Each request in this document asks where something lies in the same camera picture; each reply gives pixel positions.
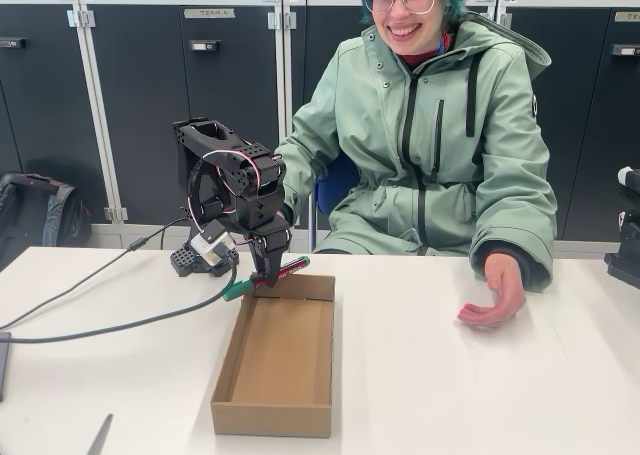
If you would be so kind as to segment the person's left hand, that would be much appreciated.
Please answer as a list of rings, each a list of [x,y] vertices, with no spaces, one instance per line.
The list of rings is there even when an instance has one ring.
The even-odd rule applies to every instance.
[[[488,288],[496,294],[494,305],[467,303],[457,317],[472,327],[495,328],[508,321],[525,304],[521,271],[512,256],[492,253],[485,261],[484,273]]]

